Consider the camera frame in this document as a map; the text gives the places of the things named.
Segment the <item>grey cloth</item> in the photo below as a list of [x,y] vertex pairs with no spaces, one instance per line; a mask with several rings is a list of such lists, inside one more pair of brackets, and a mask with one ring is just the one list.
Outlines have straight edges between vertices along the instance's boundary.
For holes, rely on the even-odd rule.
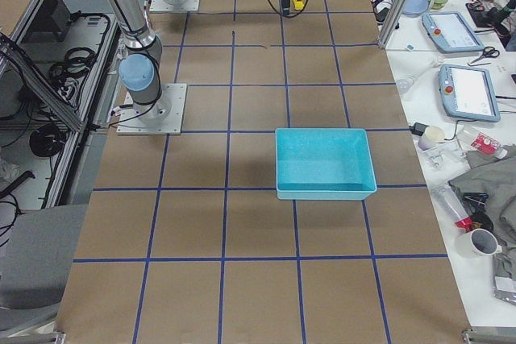
[[507,146],[507,155],[498,159],[479,151],[466,153],[470,170],[449,181],[456,196],[485,193],[484,213],[493,223],[493,234],[502,245],[495,256],[496,276],[515,278],[515,146]]

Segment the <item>lower teach pendant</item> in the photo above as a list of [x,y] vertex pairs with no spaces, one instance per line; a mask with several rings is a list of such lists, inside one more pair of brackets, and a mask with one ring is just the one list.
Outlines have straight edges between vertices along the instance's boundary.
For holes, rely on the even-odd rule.
[[443,64],[439,70],[439,92],[449,117],[481,122],[501,119],[487,69]]

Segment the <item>black scissors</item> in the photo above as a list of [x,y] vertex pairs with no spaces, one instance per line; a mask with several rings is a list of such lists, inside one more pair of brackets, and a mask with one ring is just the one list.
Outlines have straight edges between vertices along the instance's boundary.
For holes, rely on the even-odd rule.
[[468,62],[468,66],[475,66],[479,61],[488,58],[497,58],[500,56],[500,51],[493,46],[486,46],[482,53],[474,60]]

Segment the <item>white mug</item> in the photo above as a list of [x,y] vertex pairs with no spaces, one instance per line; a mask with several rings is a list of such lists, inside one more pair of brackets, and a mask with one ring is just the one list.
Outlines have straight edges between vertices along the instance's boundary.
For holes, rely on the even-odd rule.
[[459,255],[468,259],[492,256],[502,252],[496,237],[484,229],[475,229],[460,235],[455,240],[455,248]]

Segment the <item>turquoise plastic bin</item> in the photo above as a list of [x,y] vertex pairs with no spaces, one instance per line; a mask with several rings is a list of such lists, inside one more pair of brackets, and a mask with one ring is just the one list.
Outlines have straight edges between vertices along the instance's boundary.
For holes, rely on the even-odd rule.
[[361,201],[377,191],[367,132],[354,128],[278,128],[277,197]]

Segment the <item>grey chair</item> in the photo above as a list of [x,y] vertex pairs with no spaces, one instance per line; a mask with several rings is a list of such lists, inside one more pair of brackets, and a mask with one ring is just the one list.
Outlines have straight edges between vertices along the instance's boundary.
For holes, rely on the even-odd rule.
[[1,257],[1,336],[52,320],[71,270],[87,205],[61,205],[18,218]]

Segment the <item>light blue plate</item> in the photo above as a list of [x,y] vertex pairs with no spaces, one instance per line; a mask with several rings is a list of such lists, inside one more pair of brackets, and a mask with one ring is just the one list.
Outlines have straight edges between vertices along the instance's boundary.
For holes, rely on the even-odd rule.
[[417,17],[427,11],[428,0],[406,0],[402,13],[405,16]]

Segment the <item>teach pendant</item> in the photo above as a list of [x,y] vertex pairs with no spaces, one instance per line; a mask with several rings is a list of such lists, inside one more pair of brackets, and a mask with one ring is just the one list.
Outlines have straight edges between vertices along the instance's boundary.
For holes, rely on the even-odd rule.
[[443,64],[439,70],[439,92],[449,117],[481,122],[501,119],[487,69]]
[[485,46],[457,12],[423,13],[422,25],[443,53],[481,52]]

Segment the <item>yellow beetle toy car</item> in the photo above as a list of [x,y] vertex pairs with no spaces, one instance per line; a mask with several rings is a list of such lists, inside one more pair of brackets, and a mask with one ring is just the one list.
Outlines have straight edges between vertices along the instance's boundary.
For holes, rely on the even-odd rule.
[[304,6],[305,6],[305,2],[304,0],[292,0],[293,2],[293,7],[296,11],[301,11],[303,10]]

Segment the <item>upper teach pendant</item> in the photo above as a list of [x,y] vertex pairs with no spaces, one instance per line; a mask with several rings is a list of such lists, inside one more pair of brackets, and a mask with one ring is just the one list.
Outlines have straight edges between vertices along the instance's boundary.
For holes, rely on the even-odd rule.
[[443,53],[481,52],[485,46],[457,12],[423,13],[422,25]]

